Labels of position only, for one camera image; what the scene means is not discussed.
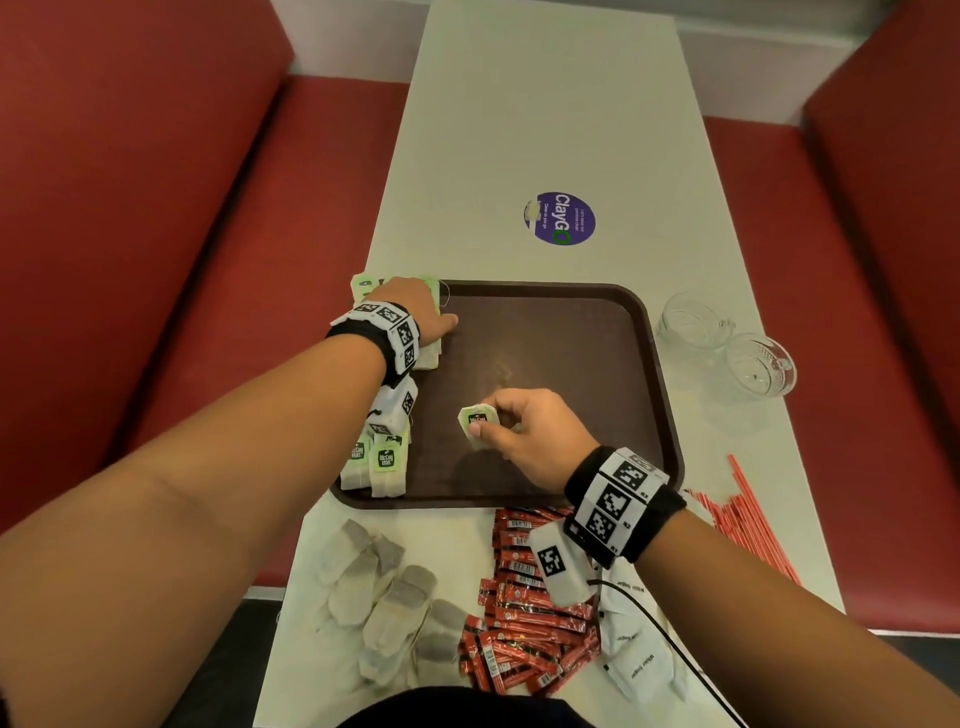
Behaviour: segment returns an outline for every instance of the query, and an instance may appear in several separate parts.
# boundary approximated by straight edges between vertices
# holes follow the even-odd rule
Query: finger
[[[504,412],[510,412],[518,420],[522,420],[523,410],[526,409],[530,401],[531,391],[529,389],[498,389],[484,399],[482,403],[489,404]]]
[[[440,317],[440,335],[446,336],[460,323],[455,313],[445,313]]]
[[[470,423],[469,433],[494,446],[507,457],[516,452],[521,443],[518,434],[494,423]]]

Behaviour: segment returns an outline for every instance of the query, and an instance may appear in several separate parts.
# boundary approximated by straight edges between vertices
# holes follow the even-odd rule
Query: white wall
[[[317,76],[409,82],[429,0],[273,0],[294,46],[293,70]],[[852,7],[880,0],[582,0],[592,5],[694,6],[745,12],[754,3],[813,12],[832,7],[852,22]],[[818,15],[826,22],[827,15]],[[677,20],[701,112],[796,124],[810,93],[856,48],[860,37],[784,30],[681,16]]]

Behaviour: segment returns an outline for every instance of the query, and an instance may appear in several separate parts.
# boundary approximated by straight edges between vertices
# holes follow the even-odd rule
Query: printed label
[[[579,245],[596,229],[593,210],[566,192],[544,192],[524,210],[527,228],[552,245]]]

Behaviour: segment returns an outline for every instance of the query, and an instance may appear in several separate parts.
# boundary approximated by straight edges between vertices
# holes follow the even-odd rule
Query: hand
[[[420,329],[422,347],[433,344],[457,327],[458,319],[452,313],[437,313],[430,288],[420,279],[390,279],[374,288],[364,300],[399,303],[410,311]]]
[[[485,400],[520,423],[520,432],[474,422],[470,434],[500,450],[543,490],[560,493],[567,480],[599,443],[549,389],[499,389]]]

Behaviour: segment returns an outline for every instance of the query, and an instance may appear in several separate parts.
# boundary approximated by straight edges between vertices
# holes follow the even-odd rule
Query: brown tray
[[[492,450],[474,452],[457,422],[462,407],[497,387],[559,393],[601,443],[626,446],[670,475],[684,461],[643,303],[607,284],[448,281],[445,313],[460,317],[440,368],[414,372],[407,492],[334,495],[354,508],[491,508],[564,504]]]

